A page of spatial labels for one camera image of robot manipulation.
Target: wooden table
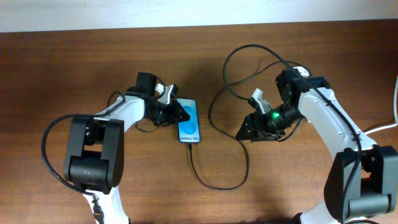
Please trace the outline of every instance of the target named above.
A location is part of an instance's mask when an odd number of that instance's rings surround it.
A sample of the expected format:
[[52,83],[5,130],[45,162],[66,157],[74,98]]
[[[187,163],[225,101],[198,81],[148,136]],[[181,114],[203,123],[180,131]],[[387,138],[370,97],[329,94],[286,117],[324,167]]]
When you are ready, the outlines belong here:
[[[87,201],[44,166],[43,131],[63,114],[100,112],[109,94],[133,86],[140,71],[177,84],[179,97],[196,99],[202,142],[193,147],[194,161],[214,186],[229,187],[244,176],[241,147],[207,120],[210,102],[223,87],[224,60],[240,45],[266,45],[324,76],[362,129],[390,121],[397,27],[397,20],[389,20],[0,34],[0,223],[94,223]],[[274,61],[263,50],[242,50],[230,61],[229,80]],[[282,69],[272,67],[235,90],[250,96],[261,88],[277,106],[274,80]],[[213,117],[235,135],[252,112],[226,92]],[[70,121],[60,123],[47,141],[49,159],[61,173],[69,126]],[[371,137],[398,148],[397,135],[395,128]],[[247,183],[219,192],[196,180],[175,126],[151,134],[131,128],[119,186],[124,211],[134,223],[239,223],[292,217],[323,199],[331,157],[310,123],[289,141],[246,145]],[[375,220],[396,223],[398,212]]]

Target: green light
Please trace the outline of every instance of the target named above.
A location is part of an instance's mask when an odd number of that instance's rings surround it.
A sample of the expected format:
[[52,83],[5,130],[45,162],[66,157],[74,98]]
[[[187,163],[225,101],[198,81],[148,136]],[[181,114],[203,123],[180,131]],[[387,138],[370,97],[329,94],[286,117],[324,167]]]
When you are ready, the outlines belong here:
[[275,112],[275,113],[272,114],[272,118],[274,118],[274,119],[278,118],[279,116],[280,116],[280,114],[277,113],[277,112]]

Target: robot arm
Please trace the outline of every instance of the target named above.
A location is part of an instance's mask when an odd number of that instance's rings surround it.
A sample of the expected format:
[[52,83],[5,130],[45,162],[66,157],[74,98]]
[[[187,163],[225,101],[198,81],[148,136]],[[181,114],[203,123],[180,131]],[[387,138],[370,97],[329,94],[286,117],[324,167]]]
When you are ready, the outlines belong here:
[[[149,118],[156,126],[190,118],[177,101],[172,101],[177,86],[155,87],[156,79],[153,74],[139,73],[136,86],[99,113],[111,111],[107,116],[72,120],[64,176],[75,187],[96,195],[94,203],[92,196],[83,194],[97,224],[129,223],[118,187],[124,167],[124,133],[142,118]],[[155,89],[163,95],[155,97]],[[85,149],[93,144],[102,144],[102,151]]]
[[[369,178],[361,178],[361,169],[356,171],[344,203],[346,219],[364,219],[392,212],[398,183],[397,152],[391,146],[378,146],[354,124],[324,78],[306,79],[333,102],[359,134],[363,150],[359,166],[371,173]],[[325,200],[312,210],[297,214],[294,221],[297,224],[337,224],[342,212],[343,190],[358,150],[353,133],[335,110],[290,70],[283,71],[276,78],[276,84],[284,103],[265,112],[262,108],[271,106],[262,101],[261,96],[259,98],[256,90],[249,104],[257,111],[246,116],[236,139],[252,142],[278,140],[285,134],[284,129],[306,117],[325,142],[334,162],[324,189]]]

